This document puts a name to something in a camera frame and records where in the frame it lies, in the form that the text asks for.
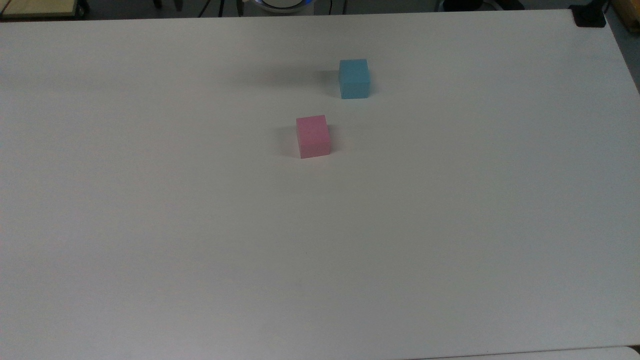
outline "white table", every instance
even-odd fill
[[[640,355],[628,347],[612,347],[526,352],[521,354],[448,357],[447,360],[640,360]]]
[[[640,97],[569,11],[0,24],[3,359],[640,343]],[[374,91],[343,101],[340,59]],[[335,151],[297,158],[296,117]]]

